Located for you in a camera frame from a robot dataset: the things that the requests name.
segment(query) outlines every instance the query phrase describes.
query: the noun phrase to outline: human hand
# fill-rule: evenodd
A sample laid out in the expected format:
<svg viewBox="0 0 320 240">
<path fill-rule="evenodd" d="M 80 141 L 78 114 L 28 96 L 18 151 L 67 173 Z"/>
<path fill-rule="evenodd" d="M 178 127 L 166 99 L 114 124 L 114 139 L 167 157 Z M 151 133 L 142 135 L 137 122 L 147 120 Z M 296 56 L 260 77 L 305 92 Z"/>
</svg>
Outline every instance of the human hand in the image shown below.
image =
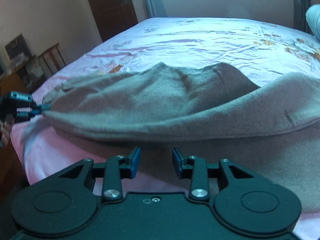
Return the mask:
<svg viewBox="0 0 320 240">
<path fill-rule="evenodd" d="M 10 133 L 12 130 L 12 126 L 14 124 L 14 119 L 10 121 L 10 123 L 2 122 L 0 120 L 0 132 L 1 132 L 1 141 L 3 143 L 3 147 L 6 147 L 10 142 Z"/>
</svg>

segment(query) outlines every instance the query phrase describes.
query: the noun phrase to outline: finger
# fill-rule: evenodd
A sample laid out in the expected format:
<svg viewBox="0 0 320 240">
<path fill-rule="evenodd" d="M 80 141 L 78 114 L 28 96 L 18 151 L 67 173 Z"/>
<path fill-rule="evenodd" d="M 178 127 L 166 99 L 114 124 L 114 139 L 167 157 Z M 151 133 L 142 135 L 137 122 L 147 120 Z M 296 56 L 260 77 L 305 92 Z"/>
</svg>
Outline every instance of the finger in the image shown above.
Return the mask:
<svg viewBox="0 0 320 240">
<path fill-rule="evenodd" d="M 8 124 L 7 122 L 4 122 L 4 128 L 5 128 L 9 133 L 11 133 L 12 126 L 11 126 L 10 124 Z"/>
<path fill-rule="evenodd" d="M 5 135 L 6 138 L 10 138 L 10 133 L 3 126 L 0 128 L 0 132 L 2 135 Z"/>
<path fill-rule="evenodd" d="M 7 140 L 7 138 L 5 137 L 4 134 L 2 134 L 2 136 L 1 136 L 1 141 L 2 141 L 2 143 L 3 143 L 3 146 L 4 146 L 4 147 L 7 147 L 7 145 L 8 145 L 8 140 Z"/>
</svg>

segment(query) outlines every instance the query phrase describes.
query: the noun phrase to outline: black robotic gripper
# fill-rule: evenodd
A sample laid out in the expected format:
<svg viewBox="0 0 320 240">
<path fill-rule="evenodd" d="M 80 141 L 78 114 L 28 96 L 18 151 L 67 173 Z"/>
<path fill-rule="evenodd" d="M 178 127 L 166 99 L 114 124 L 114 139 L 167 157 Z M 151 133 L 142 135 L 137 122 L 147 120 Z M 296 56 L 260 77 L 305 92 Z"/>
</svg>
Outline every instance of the black robotic gripper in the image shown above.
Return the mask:
<svg viewBox="0 0 320 240">
<path fill-rule="evenodd" d="M 38 240 L 243 240 L 298 239 L 292 233 L 301 203 L 290 190 L 228 159 L 218 164 L 172 151 L 180 179 L 191 179 L 185 193 L 123 196 L 121 179 L 133 179 L 140 148 L 105 163 L 81 160 L 22 190 L 11 214 L 20 230 L 12 239 Z M 103 178 L 102 196 L 92 193 Z M 209 193 L 216 178 L 217 195 Z"/>
</svg>

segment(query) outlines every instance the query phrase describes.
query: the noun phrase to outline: pink bed sheet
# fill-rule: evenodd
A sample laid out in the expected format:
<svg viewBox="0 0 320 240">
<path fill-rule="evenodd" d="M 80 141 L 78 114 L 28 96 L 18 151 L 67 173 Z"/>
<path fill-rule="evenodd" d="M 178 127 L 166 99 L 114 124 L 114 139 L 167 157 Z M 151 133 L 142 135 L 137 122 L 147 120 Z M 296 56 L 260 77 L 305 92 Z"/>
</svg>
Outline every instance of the pink bed sheet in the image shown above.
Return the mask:
<svg viewBox="0 0 320 240">
<path fill-rule="evenodd" d="M 111 38 L 48 79 L 33 98 L 77 76 L 110 71 L 143 71 L 163 61 L 201 68 L 227 62 L 262 86 L 282 74 L 299 71 L 320 77 L 320 44 L 311 35 L 286 27 L 242 19 L 153 18 Z M 12 143 L 30 184 L 81 160 L 104 162 L 59 137 L 42 116 L 16 124 Z M 148 174 L 123 181 L 124 192 L 184 191 Z M 94 193 L 101 194 L 98 180 Z M 302 214 L 294 230 L 301 239 L 320 237 L 320 214 Z"/>
</svg>

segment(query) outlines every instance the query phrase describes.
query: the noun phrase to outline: wooden chair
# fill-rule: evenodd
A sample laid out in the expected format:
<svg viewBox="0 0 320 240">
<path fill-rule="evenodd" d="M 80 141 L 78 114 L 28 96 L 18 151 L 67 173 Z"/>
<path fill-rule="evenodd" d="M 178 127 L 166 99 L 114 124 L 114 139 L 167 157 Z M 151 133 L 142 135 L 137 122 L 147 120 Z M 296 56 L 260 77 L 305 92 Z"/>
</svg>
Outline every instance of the wooden chair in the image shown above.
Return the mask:
<svg viewBox="0 0 320 240">
<path fill-rule="evenodd" d="M 53 64 L 54 64 L 54 66 L 56 67 L 57 71 L 61 70 L 63 67 L 66 66 L 66 62 L 64 61 L 64 59 L 63 59 L 63 57 L 62 57 L 62 55 L 61 55 L 61 53 L 60 53 L 60 51 L 59 51 L 58 45 L 59 45 L 59 43 L 57 43 L 56 45 L 48 48 L 47 50 L 45 50 L 43 53 L 41 53 L 41 54 L 38 56 L 38 58 L 42 57 L 44 63 L 47 65 L 48 69 L 51 71 L 52 74 L 53 74 L 53 71 L 52 71 L 51 68 L 49 67 L 48 62 L 45 60 L 44 55 L 46 55 L 46 54 L 49 55 L 50 59 L 52 60 L 52 62 L 53 62 Z M 58 54 L 59 54 L 62 62 L 64 63 L 63 67 L 60 67 L 57 59 L 55 58 L 55 56 L 54 56 L 54 54 L 53 54 L 53 52 L 52 52 L 54 49 L 57 50 L 57 52 L 58 52 Z"/>
</svg>

